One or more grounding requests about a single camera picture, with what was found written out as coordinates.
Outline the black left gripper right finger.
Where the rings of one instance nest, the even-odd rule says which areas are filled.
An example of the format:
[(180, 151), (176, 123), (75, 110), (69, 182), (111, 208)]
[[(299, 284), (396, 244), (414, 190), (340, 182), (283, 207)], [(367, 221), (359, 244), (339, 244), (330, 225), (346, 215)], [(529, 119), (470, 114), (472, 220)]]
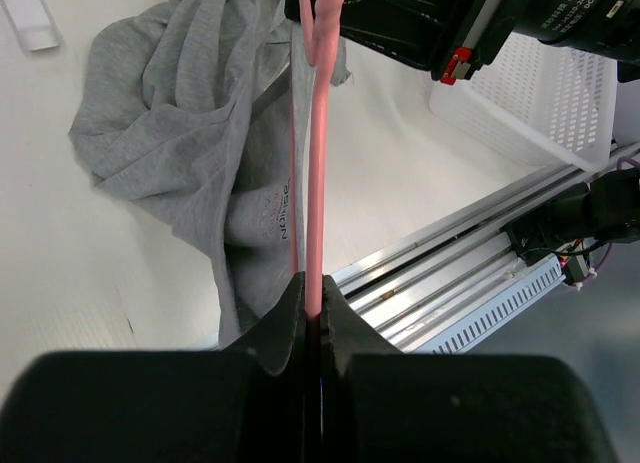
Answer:
[(635, 462), (639, 292), (545, 297), (464, 355), (402, 354), (325, 293), (327, 462)]

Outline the grey tank top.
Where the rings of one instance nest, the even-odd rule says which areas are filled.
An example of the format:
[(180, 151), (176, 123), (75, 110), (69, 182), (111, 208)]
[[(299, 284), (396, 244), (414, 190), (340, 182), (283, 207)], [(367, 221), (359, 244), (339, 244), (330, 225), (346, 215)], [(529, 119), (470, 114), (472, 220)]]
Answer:
[(313, 72), (285, 0), (181, 0), (102, 30), (69, 137), (96, 186), (211, 262), (228, 346), (305, 265)]

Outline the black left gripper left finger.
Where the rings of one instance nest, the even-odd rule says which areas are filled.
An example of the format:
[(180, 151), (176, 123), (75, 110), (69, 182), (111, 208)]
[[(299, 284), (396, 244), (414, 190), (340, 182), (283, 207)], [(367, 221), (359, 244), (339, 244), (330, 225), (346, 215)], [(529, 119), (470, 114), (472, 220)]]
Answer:
[(37, 358), (1, 410), (5, 462), (298, 462), (304, 289), (219, 351), (67, 351)]

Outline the pink hanger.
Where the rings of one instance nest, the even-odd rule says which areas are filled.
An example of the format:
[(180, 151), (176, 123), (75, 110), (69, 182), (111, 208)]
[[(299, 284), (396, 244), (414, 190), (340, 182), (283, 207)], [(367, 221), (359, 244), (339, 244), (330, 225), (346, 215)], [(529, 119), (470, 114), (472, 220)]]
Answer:
[(315, 71), (311, 99), (306, 228), (305, 310), (317, 323), (322, 311), (324, 203), (329, 87), (335, 68), (345, 0), (299, 0), (304, 50)]

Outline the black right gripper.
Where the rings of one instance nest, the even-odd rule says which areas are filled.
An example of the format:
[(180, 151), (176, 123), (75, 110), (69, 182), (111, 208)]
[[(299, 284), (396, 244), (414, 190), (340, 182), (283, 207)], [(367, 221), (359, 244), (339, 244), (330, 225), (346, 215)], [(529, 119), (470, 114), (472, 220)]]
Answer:
[(342, 37), (452, 85), (493, 63), (512, 34), (617, 62), (639, 77), (639, 0), (344, 0)]

